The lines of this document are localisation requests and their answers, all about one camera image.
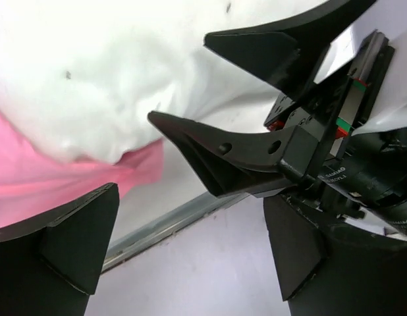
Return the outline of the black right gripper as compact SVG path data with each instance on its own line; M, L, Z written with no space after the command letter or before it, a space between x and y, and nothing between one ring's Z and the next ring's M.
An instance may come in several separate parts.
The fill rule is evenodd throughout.
M330 44L375 0L326 1L302 14L205 35L210 51L285 95L310 89ZM362 218L370 211L407 237L407 127L357 134L367 123L394 49L381 32L366 37L305 109L267 121L270 130L301 125L323 138L323 153L305 189L324 211Z

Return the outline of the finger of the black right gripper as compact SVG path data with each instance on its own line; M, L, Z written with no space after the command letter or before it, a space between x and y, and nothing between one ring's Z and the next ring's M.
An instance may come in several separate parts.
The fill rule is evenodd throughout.
M156 111L148 120L218 198L239 193L266 196L299 184L318 145L300 126L245 134Z

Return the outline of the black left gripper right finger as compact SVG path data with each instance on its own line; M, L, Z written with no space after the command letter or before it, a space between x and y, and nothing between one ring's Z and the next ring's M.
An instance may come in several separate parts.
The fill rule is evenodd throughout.
M292 196L267 197L263 210L292 315L407 315L407 241L362 230Z

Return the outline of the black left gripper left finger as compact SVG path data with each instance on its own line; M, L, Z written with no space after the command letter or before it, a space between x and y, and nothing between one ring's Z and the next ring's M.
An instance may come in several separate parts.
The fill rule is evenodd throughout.
M108 183L0 228L0 315L83 315L118 209L118 186Z

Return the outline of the pink fabric pillowcase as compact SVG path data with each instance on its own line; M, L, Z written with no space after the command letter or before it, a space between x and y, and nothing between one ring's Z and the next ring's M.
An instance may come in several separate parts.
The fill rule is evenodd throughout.
M115 183L120 197L133 187L158 181L163 142L123 155L116 165L94 161L62 164L38 153L0 114L0 228Z

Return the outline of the white pillow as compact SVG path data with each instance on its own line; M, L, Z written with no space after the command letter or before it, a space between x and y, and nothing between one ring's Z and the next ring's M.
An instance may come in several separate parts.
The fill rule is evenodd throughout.
M319 1L0 1L0 113L58 161L114 164L160 137L150 111L202 119L278 91L204 47L209 32Z

